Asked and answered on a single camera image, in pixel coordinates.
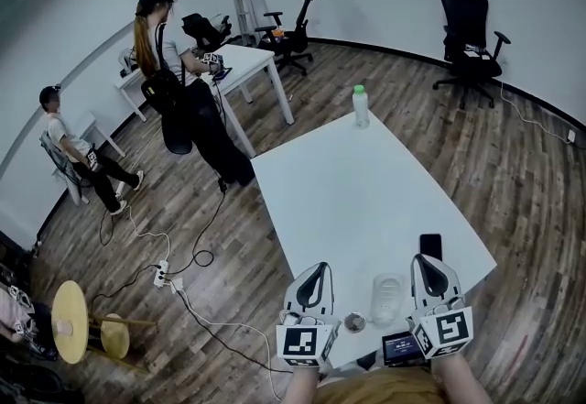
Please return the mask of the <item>person's mustard shirt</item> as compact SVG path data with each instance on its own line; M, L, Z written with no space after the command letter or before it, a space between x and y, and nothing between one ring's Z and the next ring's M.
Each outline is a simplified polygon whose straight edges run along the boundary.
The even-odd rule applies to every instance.
M422 367L381 368L320 386L313 404L449 404Z

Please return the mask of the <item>black smartphone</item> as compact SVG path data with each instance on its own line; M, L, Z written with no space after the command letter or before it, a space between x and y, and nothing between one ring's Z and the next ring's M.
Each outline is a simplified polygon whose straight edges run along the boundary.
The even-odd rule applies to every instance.
M419 253L442 260L442 239L440 234L422 234L419 237Z

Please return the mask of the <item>long white table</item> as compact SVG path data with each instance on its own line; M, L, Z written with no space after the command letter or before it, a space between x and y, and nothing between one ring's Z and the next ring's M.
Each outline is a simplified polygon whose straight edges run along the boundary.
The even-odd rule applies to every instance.
M212 93L219 98L221 103L220 109L225 114L227 121L231 124L235 134L243 144L246 153L250 158L254 158L256 155L255 149L234 114L226 96L230 92L238 89L244 99L250 104L253 99L248 92L247 82L260 71L267 69L268 76L273 84L285 121L289 125L292 125L295 122L295 119L278 75L277 66L274 61L275 54L268 50L236 45L222 46L218 49L217 53L223 57L224 64L232 70L219 83L215 83L209 73L204 73L201 77L210 85Z

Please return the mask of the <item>person's right forearm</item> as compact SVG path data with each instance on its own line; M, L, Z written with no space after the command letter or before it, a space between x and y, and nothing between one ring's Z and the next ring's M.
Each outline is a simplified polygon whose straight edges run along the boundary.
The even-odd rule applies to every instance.
M431 364L434 374L445 388L450 404L493 404L461 354L435 358Z

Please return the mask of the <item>round wooden side table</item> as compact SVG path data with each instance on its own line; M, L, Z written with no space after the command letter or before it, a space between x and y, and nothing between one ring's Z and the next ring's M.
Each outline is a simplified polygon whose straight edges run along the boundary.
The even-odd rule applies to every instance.
M87 353L101 356L138 374L148 371L125 360L130 351L130 326L155 327L155 322L132 320L116 313L91 314L80 285L67 280L58 288L51 307L51 328L60 357L79 364Z

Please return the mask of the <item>black high-back office chair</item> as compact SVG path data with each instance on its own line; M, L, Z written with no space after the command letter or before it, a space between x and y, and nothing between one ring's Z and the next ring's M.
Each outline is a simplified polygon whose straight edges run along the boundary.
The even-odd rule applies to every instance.
M437 91L441 85L458 85L462 88L459 107L463 110L467 103L469 91L475 90L488 100L491 108L494 107L494 98L483 88L491 79L502 75L503 70L497 58L503 45L509 45L511 40L500 31L495 31L497 38L493 51L487 48L486 22L489 11L488 0L440 0L446 24L444 60L448 63L450 77L438 80L432 84ZM482 60L470 58L464 53L464 46L472 44L485 48L491 58Z

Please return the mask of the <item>person's left forearm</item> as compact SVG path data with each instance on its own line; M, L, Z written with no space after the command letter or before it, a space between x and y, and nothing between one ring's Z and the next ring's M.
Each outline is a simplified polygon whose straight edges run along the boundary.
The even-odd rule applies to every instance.
M281 404L312 404L319 382L318 367L295 367Z

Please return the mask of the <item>grey chair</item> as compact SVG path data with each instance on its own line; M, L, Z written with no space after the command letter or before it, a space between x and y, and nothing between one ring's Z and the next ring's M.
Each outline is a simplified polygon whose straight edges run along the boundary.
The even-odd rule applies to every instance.
M52 160L56 168L57 175L65 182L68 193L74 204L76 206L79 206L82 202L84 204L88 204L89 199L82 192L84 185L82 184L81 179L75 172L65 153L59 150L53 144L47 131L44 131L41 134L39 141L40 145L44 148L49 158Z

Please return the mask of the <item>black display device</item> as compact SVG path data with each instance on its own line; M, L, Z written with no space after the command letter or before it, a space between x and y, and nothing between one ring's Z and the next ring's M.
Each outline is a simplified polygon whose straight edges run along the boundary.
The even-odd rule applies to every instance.
M429 361L422 354L416 338L409 332L394 333L382 337L384 364L387 367L427 366Z

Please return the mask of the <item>pink cloth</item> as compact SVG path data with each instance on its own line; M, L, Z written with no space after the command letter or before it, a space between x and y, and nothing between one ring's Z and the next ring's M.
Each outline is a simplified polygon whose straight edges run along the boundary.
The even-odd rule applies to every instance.
M0 336L15 344L32 343L36 337L34 313L34 306L23 290L0 285Z

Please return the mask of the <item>small white table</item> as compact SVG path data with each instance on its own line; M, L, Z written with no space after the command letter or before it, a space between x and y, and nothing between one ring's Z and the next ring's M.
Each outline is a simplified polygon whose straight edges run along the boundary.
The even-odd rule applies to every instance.
M147 118L140 110L139 106L133 101L127 92L127 89L133 85L141 84L145 80L144 74L141 70L136 69L130 74L113 83L114 88L120 93L123 99L132 109L133 113L139 117L142 122L146 122Z
M73 125L73 130L83 139L88 140L91 133L96 131L117 153L121 158L126 156L126 153L115 143L114 139L103 130L95 115L92 112L86 112Z

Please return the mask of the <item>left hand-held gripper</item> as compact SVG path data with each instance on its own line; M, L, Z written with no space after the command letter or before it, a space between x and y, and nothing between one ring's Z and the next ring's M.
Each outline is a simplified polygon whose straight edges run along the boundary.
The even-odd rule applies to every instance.
M284 309L291 312L283 312L277 326L277 356L293 367L328 365L342 322L322 316L334 311L333 275L327 262L307 268L293 280L286 290Z

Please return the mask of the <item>black office chair tilted headrest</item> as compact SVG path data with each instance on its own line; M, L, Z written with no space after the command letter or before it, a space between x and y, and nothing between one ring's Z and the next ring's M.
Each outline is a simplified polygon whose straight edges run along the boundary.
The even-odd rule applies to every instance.
M258 49L268 50L275 54L277 59L277 71L281 72L285 67L295 67L300 70L303 77L308 75L307 69L301 65L298 60L307 60L313 62L311 53L305 53L309 45L309 38L307 35L306 14L309 4L313 0L304 0L304 3L299 11L294 30L285 30L282 28L280 17L282 12L272 11L265 12L264 17L272 17L274 25L257 27L255 32L261 34Z

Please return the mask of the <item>black low office chair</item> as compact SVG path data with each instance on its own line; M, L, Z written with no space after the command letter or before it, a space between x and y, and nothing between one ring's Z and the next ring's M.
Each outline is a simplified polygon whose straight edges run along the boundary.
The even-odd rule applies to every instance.
M197 49L203 52L216 51L232 33L232 23L228 16L222 19L218 27L198 13L183 17L182 22L184 32L196 41Z

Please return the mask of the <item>black bag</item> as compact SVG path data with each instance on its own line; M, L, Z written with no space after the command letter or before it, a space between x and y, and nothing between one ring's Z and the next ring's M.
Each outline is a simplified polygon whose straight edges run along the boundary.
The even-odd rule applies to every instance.
M24 365L8 361L0 365L0 380L15 388L27 399L64 404L64 385L52 370L37 365Z

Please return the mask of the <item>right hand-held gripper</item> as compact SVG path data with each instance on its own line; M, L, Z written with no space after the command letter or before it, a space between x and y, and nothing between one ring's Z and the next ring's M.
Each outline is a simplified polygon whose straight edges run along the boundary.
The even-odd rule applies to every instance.
M407 317L407 324L421 353L428 360L458 353L473 339L472 308L428 311L461 296L457 273L442 260L417 254L410 274L416 310Z

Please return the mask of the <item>clear bottle with green cap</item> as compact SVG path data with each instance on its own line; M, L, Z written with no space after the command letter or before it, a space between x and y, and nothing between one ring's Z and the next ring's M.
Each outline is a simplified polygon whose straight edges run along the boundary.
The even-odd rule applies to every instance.
M358 84L353 87L352 100L356 125L360 128L367 128L370 124L369 105L368 96L363 85Z

